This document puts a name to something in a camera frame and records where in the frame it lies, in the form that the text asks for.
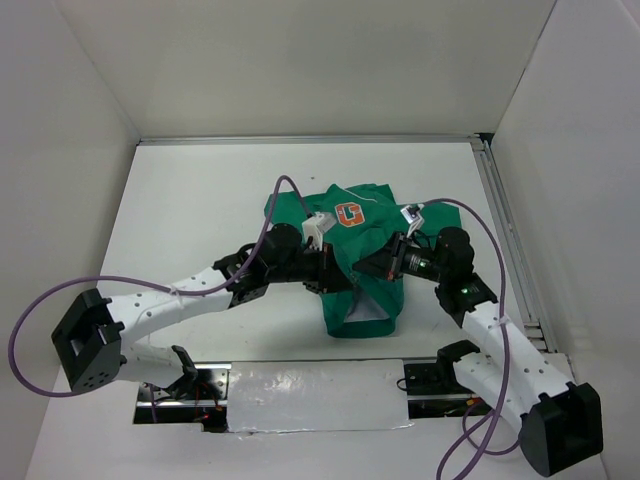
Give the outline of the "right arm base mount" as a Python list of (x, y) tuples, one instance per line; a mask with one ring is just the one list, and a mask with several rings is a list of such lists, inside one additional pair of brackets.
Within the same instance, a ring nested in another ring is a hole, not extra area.
[(460, 417), (474, 396), (435, 357), (404, 360), (396, 386), (406, 394), (411, 420)]

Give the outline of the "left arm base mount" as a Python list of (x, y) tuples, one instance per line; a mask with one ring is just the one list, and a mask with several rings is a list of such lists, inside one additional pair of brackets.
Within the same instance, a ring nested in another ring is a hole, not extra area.
[(194, 424), (204, 432), (228, 431), (227, 401), (230, 363), (198, 363), (198, 377), (186, 393), (174, 395), (142, 383), (138, 389), (134, 425)]

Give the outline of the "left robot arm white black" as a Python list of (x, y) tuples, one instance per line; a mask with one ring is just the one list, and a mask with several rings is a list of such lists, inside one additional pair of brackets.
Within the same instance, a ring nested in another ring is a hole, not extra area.
[(70, 390), (95, 391), (113, 381), (146, 383), (184, 399), (199, 377), (186, 349), (144, 343), (152, 333), (184, 320), (224, 312), (264, 296), (273, 283), (301, 283), (314, 294), (350, 291), (332, 245), (315, 246), (293, 226), (270, 228), (260, 244), (246, 244), (203, 271), (162, 290), (104, 297), (79, 294), (51, 339)]

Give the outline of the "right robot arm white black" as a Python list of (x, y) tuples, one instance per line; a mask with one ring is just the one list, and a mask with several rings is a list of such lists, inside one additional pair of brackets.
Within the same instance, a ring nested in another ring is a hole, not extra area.
[(501, 311), (475, 273), (466, 231), (442, 229), (431, 247), (396, 233), (354, 270), (395, 281), (411, 275), (435, 282), (441, 308), (467, 340), (439, 351), (436, 379), (448, 392), (480, 396), (515, 431), (529, 465), (550, 477), (602, 452), (601, 400), (588, 383), (558, 370)]

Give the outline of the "green jacket white lining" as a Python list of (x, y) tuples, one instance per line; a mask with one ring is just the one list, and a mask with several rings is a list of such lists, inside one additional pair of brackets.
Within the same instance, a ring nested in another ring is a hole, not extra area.
[(331, 185), (326, 192), (309, 195), (300, 202), (294, 192), (280, 193), (276, 204), (267, 203), (264, 213), (272, 224), (302, 228), (304, 208), (330, 213), (336, 224), (325, 236), (336, 261), (355, 283), (350, 291), (321, 296), (327, 333), (334, 338), (367, 339), (391, 335), (404, 307), (401, 280), (388, 282), (362, 275), (352, 265), (381, 249), (397, 231), (407, 231), (403, 206), (389, 185), (361, 184), (342, 188)]

